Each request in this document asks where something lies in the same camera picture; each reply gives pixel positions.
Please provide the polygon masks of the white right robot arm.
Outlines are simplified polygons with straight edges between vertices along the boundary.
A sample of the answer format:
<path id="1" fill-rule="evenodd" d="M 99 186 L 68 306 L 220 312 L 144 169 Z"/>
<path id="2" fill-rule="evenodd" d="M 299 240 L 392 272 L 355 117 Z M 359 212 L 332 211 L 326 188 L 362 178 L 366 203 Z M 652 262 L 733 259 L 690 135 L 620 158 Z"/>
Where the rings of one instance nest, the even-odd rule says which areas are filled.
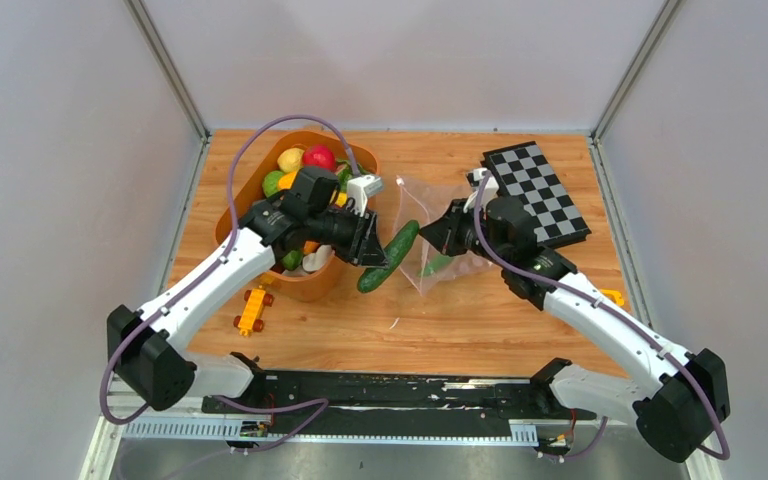
<path id="1" fill-rule="evenodd" d="M 536 225 L 519 199 L 495 198 L 486 208 L 458 199 L 419 231 L 443 255 L 471 252 L 500 266 L 512 293 L 583 334 L 629 376 L 556 360 L 530 392 L 535 411 L 552 418 L 567 408 L 584 409 L 633 424 L 649 446 L 676 463 L 695 451 L 729 459 L 724 360 L 709 349 L 693 353 L 618 307 L 571 261 L 539 245 Z"/>

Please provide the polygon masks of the clear zip top bag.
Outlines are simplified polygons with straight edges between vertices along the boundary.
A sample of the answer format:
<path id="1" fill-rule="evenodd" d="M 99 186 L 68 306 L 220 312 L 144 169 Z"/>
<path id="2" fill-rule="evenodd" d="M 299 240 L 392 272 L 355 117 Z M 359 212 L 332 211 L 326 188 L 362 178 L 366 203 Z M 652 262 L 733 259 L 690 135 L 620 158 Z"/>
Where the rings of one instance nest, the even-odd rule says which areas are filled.
<path id="1" fill-rule="evenodd" d="M 397 176 L 396 185 L 400 193 L 399 208 L 394 221 L 398 231 L 409 220 L 417 220 L 421 227 L 439 219 L 454 199 L 468 197 L 472 191 L 465 184 L 428 184 L 410 177 Z M 437 284 L 450 282 L 459 277 L 477 275 L 490 271 L 493 264 L 473 253 L 454 257 L 455 260 L 438 274 L 421 278 L 420 271 L 438 253 L 428 242 L 418 236 L 413 248 L 398 267 L 399 272 L 413 285 L 420 295 L 426 296 Z"/>

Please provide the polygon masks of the light green pepper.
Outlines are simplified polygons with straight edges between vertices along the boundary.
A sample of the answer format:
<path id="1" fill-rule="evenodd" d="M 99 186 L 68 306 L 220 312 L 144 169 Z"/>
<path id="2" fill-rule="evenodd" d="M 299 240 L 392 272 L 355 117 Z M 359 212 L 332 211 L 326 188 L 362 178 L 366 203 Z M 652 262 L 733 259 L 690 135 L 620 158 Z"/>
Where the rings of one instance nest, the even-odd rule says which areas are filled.
<path id="1" fill-rule="evenodd" d="M 434 276 L 439 272 L 445 270 L 454 260 L 455 260 L 454 257 L 437 254 L 436 256 L 431 258 L 422 268 L 422 270 L 420 271 L 420 277 L 426 278 L 426 277 Z"/>

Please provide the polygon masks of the dark green cucumber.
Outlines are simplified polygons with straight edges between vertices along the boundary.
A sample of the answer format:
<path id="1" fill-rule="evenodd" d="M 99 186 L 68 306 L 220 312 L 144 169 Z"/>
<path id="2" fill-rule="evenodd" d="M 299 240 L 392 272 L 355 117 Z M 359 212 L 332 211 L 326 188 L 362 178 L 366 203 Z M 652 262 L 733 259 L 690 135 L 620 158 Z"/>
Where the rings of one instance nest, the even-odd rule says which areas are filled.
<path id="1" fill-rule="evenodd" d="M 413 248 L 419 230 L 417 220 L 409 220 L 400 228 L 384 248 L 388 265 L 385 268 L 367 268 L 358 278 L 356 287 L 360 293 L 371 293 L 389 279 Z"/>

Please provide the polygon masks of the yellow bell pepper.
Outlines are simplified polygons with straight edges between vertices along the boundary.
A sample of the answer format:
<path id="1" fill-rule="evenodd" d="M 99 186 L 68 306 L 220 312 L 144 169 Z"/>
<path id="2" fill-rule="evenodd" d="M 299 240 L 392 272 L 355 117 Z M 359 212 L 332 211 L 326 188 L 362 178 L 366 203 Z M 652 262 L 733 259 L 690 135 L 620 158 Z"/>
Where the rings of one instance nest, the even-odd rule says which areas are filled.
<path id="1" fill-rule="evenodd" d="M 293 183 L 294 183 L 298 173 L 299 173 L 299 171 L 293 171 L 293 172 L 289 172 L 289 173 L 284 174 L 278 180 L 278 182 L 276 184 L 278 189 L 279 190 L 289 190 L 292 187 L 292 185 L 293 185 Z"/>

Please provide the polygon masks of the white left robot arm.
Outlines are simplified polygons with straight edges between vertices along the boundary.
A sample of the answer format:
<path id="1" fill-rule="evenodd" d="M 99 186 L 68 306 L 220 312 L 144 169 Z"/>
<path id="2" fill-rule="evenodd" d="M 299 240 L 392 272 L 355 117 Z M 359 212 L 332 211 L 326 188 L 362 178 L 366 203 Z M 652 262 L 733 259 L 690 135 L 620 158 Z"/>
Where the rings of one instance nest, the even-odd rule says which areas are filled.
<path id="1" fill-rule="evenodd" d="M 369 205 L 382 188 L 377 175 L 355 177 L 347 183 L 346 203 L 336 206 L 336 175 L 305 167 L 290 189 L 233 215 L 229 236 L 181 281 L 136 310 L 120 305 L 108 315 L 109 360 L 100 396 L 107 397 L 117 375 L 156 411 L 186 396 L 214 395 L 228 397 L 243 413 L 258 411 L 267 389 L 251 364 L 239 354 L 189 354 L 190 341 L 232 296 L 308 241 L 331 247 L 346 264 L 388 268 Z"/>

